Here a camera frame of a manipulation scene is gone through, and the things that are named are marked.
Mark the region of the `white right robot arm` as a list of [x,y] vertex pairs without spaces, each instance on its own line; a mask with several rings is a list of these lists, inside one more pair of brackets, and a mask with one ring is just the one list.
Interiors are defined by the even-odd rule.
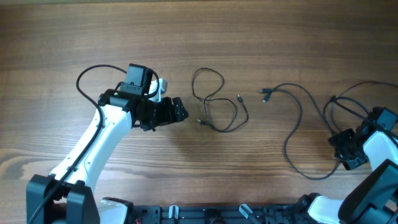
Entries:
[[397,203],[397,138],[389,132],[397,115],[387,108],[375,107],[357,129],[356,147],[371,165],[372,173],[344,200],[304,195],[298,211],[315,223],[397,223],[397,211],[386,206]]

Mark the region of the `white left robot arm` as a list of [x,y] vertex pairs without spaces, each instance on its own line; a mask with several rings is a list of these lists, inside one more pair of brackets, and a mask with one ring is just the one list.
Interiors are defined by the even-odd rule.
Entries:
[[102,93],[92,122],[66,158],[47,176],[34,175],[26,188],[28,223],[141,223],[134,204],[93,193],[120,140],[132,129],[155,131],[179,123],[188,111],[179,97],[163,97],[167,83],[150,68],[129,64],[126,78]]

